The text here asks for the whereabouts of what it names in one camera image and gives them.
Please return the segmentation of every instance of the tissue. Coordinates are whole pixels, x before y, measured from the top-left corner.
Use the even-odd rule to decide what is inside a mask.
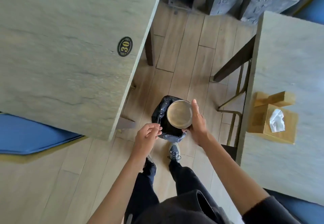
[[[284,118],[284,114],[282,110],[275,109],[273,111],[270,117],[270,128],[273,133],[285,131],[285,123],[283,118]]]

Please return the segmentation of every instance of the forearm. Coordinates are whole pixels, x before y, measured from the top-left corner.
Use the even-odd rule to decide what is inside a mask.
[[[131,156],[126,162],[108,194],[91,216],[90,224],[120,224],[131,197],[143,160]]]
[[[269,196],[237,165],[210,133],[201,135],[199,144],[206,152],[215,172],[241,215]]]

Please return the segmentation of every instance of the stone tabletop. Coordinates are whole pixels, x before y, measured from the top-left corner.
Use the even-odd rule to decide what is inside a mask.
[[[262,187],[324,205],[324,25],[265,12],[259,20],[237,163]],[[246,133],[252,95],[293,92],[294,145]]]
[[[158,1],[0,0],[0,111],[111,139]]]

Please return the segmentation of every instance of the tissue box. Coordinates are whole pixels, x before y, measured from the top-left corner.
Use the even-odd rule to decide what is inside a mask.
[[[275,109],[283,112],[283,121],[285,123],[285,131],[271,132],[269,120]],[[250,119],[248,131],[254,133],[267,140],[275,142],[294,144],[296,137],[296,126],[298,122],[298,114],[290,110],[283,109],[271,104],[265,104],[254,107]]]

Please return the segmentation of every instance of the black garbage bag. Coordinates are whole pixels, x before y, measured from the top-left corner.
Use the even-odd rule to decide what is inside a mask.
[[[185,132],[173,127],[167,119],[168,107],[177,100],[181,99],[169,95],[164,96],[152,114],[152,123],[159,123],[162,126],[162,134],[159,137],[174,143],[180,142],[186,136]]]

